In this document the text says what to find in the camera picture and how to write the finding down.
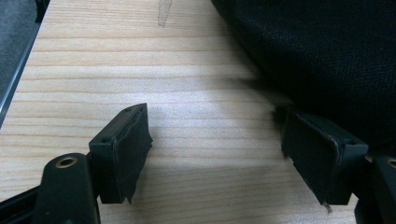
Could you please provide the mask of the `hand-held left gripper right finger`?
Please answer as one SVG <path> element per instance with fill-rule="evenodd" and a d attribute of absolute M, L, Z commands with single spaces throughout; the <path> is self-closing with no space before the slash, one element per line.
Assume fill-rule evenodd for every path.
<path fill-rule="evenodd" d="M 368 145 L 328 119 L 290 107 L 281 149 L 319 203 L 346 205 Z"/>

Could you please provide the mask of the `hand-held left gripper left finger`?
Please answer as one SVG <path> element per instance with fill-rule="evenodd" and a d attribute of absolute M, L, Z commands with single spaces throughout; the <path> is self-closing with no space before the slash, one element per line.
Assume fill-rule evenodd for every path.
<path fill-rule="evenodd" d="M 151 147 L 146 104 L 122 109 L 91 140 L 94 191 L 102 203 L 132 202 Z"/>

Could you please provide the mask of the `black cloth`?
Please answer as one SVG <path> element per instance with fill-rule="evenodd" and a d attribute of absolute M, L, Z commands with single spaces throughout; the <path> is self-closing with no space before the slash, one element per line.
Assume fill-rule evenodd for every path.
<path fill-rule="evenodd" d="M 396 149 L 396 0 L 211 0 L 293 101 Z"/>

